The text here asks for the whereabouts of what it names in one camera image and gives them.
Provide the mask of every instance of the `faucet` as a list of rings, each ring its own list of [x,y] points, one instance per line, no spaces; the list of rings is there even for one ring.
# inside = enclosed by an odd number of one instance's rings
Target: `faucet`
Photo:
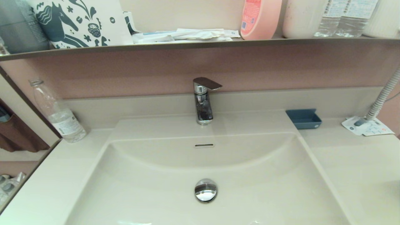
[[[197,123],[200,125],[207,125],[213,119],[208,90],[220,89],[222,85],[205,77],[195,78],[193,80],[193,85],[194,100],[196,102]]]

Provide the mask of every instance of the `soap dish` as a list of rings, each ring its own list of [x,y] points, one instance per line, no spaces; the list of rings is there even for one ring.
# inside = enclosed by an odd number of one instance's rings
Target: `soap dish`
[[[322,120],[315,114],[317,110],[312,109],[296,109],[286,110],[286,114],[292,120],[298,130],[300,129],[316,129],[322,124]]]

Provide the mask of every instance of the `backsplash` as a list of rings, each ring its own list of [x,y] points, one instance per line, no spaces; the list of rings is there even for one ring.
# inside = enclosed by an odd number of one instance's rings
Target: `backsplash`
[[[384,86],[400,62],[390,44],[356,40],[344,45],[299,44],[263,47],[104,52],[1,62],[33,100],[28,79],[41,77],[65,99],[193,92],[192,79],[221,83],[221,92]],[[392,117],[382,120],[399,131]]]

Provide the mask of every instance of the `pink bottle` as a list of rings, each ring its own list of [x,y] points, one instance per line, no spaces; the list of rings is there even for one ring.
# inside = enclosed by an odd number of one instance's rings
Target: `pink bottle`
[[[271,39],[278,26],[282,0],[246,0],[241,35],[245,40]]]

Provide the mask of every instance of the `white sink basin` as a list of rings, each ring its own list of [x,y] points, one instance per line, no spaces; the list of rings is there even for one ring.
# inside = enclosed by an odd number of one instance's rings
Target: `white sink basin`
[[[191,122],[194,129],[220,133],[218,123],[202,128]],[[295,129],[223,130],[225,135],[109,141],[66,225],[349,224]],[[218,186],[209,204],[194,195],[204,178]]]

